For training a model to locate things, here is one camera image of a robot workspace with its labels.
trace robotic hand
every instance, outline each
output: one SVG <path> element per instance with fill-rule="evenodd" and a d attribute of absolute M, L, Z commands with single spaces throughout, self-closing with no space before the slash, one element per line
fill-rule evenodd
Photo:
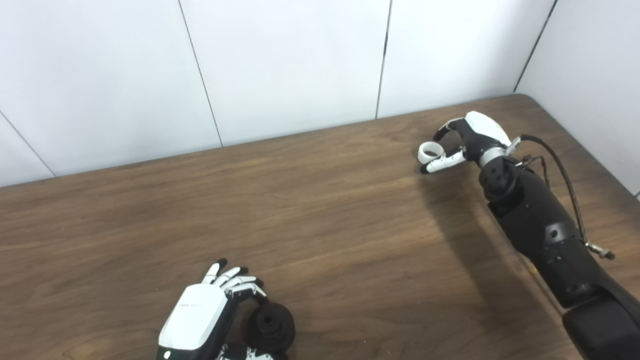
<path fill-rule="evenodd" d="M 463 145 L 445 152 L 436 142 L 451 130 L 458 132 Z M 490 211 L 513 247 L 531 261 L 558 303 L 568 309 L 563 325 L 582 356 L 640 359 L 640 302 L 589 253 L 614 258 L 611 251 L 587 241 L 573 187 L 551 147 L 531 135 L 511 142 L 498 123 L 475 111 L 448 121 L 433 139 L 436 142 L 426 142 L 418 151 L 421 172 L 433 173 L 465 160 L 478 164 Z M 529 169 L 531 162 L 511 157 L 521 141 L 542 145 L 556 161 L 572 198 L 577 227 L 547 184 Z"/>
<path fill-rule="evenodd" d="M 260 288 L 262 282 L 245 276 L 247 268 L 234 267 L 220 274 L 226 264 L 226 259 L 218 260 L 200 284 L 184 290 L 160 332 L 156 360 L 286 359 L 284 351 L 295 332 L 291 313 L 282 305 L 269 303 Z M 224 344 L 239 303 L 252 297 L 260 307 L 247 325 L 248 340 L 262 347 Z"/>
<path fill-rule="evenodd" d="M 445 152 L 437 142 L 452 130 L 460 134 L 463 145 Z M 425 142 L 418 149 L 418 160 L 422 163 L 420 171 L 423 174 L 452 167 L 465 160 L 482 167 L 492 158 L 505 155 L 505 150 L 511 145 L 509 137 L 498 123 L 476 111 L 471 111 L 466 117 L 447 121 L 433 136 L 433 140 L 435 142 Z"/>

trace wood grain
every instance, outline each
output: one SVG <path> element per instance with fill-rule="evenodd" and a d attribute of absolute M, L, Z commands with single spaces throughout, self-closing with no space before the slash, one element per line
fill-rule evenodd
<path fill-rule="evenodd" d="M 224 256 L 294 313 L 292 359 L 578 359 L 477 167 L 417 172 L 418 145 L 470 110 L 548 140 L 590 239 L 618 255 L 601 264 L 640 296 L 640 204 L 512 95 L 0 189 L 3 358 L 152 359 L 184 287 Z"/>

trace black robotic arm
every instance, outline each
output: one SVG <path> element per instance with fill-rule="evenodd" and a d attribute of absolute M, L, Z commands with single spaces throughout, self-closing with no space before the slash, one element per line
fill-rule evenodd
<path fill-rule="evenodd" d="M 511 156 L 521 141 L 538 142 L 566 176 L 553 150 L 535 136 L 522 135 L 511 142 L 498 123 L 475 111 L 448 121 L 434 141 L 452 130 L 463 145 L 445 152 L 437 143 L 422 144 L 421 172 L 429 174 L 464 160 L 478 164 L 489 209 L 514 248 L 533 263 L 568 310 L 563 325 L 581 355 L 588 360 L 640 359 L 640 302 L 589 251 L 607 259 L 613 259 L 613 253 L 586 241 L 577 203 L 578 227 L 542 178 Z M 429 158 L 425 150 L 436 156 Z M 568 187 L 574 198 L 569 182 Z"/>

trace black cable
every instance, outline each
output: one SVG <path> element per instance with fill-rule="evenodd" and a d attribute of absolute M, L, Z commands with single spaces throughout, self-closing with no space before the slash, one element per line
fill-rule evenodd
<path fill-rule="evenodd" d="M 566 173 L 566 170 L 564 169 L 564 165 L 562 164 L 562 161 L 560 161 L 560 158 L 558 158 L 558 155 L 556 154 L 556 152 L 553 149 L 551 149 L 551 146 L 545 143 L 541 138 L 538 138 L 537 136 L 533 136 L 533 135 L 520 135 L 520 139 L 522 141 L 530 141 L 530 142 L 534 142 L 542 145 L 542 147 L 544 147 L 548 151 L 548 153 L 551 155 L 551 157 L 554 159 L 554 161 L 558 165 L 558 169 L 560 169 L 560 174 L 562 174 L 562 177 L 564 178 L 564 183 L 566 184 L 566 188 L 567 190 L 569 190 L 569 196 L 571 197 L 571 204 L 573 205 L 573 212 L 575 212 L 575 220 L 578 223 L 578 231 L 580 231 L 580 236 L 582 237 L 582 240 L 584 241 L 584 243 L 589 243 L 587 241 L 587 234 L 584 230 L 584 224 L 582 223 L 582 215 L 580 214 L 580 208 L 578 207 L 578 199 L 575 197 L 573 185 L 571 184 L 569 175 Z"/>
<path fill-rule="evenodd" d="M 536 156 L 535 158 L 532 158 L 531 155 L 527 155 L 524 158 L 522 158 L 522 162 L 526 162 L 525 167 L 527 168 L 530 167 L 531 164 L 536 162 L 536 160 L 540 160 L 540 163 L 542 164 L 542 173 L 545 176 L 545 184 L 547 188 L 551 188 L 551 185 L 549 184 L 549 175 L 547 173 L 547 162 L 545 161 L 545 157 Z"/>

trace white robotic hand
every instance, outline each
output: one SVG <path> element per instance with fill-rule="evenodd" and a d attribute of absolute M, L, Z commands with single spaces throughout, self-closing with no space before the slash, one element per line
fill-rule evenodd
<path fill-rule="evenodd" d="M 267 303 L 267 295 L 255 276 L 243 276 L 247 268 L 235 267 L 222 274 L 226 259 L 217 261 L 200 284 L 188 286 L 159 337 L 156 360 L 224 359 L 223 344 L 236 315 L 238 303 L 255 297 Z M 246 351 L 246 358 L 253 351 Z M 269 360 L 271 357 L 254 357 Z"/>
<path fill-rule="evenodd" d="M 449 151 L 438 143 L 449 131 L 457 131 L 463 145 Z M 471 111 L 463 118 L 446 122 L 433 136 L 433 142 L 425 142 L 418 148 L 420 171 L 429 174 L 466 161 L 474 161 L 482 167 L 496 156 L 508 154 L 509 136 L 490 117 Z"/>

